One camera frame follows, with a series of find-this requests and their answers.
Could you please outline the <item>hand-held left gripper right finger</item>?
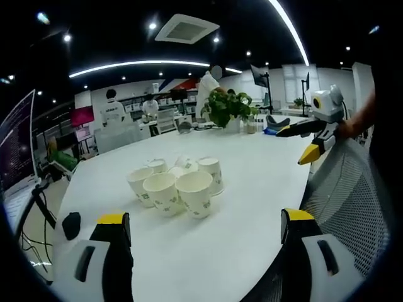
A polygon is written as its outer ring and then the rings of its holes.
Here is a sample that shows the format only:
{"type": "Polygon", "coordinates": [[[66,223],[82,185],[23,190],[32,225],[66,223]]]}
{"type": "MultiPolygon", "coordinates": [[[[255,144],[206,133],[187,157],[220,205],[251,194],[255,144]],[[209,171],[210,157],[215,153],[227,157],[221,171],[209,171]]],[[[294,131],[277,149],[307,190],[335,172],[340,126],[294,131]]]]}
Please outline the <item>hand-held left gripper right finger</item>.
{"type": "Polygon", "coordinates": [[[281,210],[282,301],[346,301],[358,287],[352,253],[308,212],[281,210]]]}

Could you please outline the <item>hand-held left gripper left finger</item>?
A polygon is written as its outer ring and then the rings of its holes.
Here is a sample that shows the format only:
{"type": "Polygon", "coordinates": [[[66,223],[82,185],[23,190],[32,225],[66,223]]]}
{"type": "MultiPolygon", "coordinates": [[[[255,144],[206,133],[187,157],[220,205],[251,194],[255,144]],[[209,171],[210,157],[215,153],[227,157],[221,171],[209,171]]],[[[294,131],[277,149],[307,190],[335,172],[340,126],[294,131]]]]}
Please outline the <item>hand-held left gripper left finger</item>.
{"type": "Polygon", "coordinates": [[[53,292],[62,301],[132,301],[130,215],[101,216],[58,266],[53,292]]]}

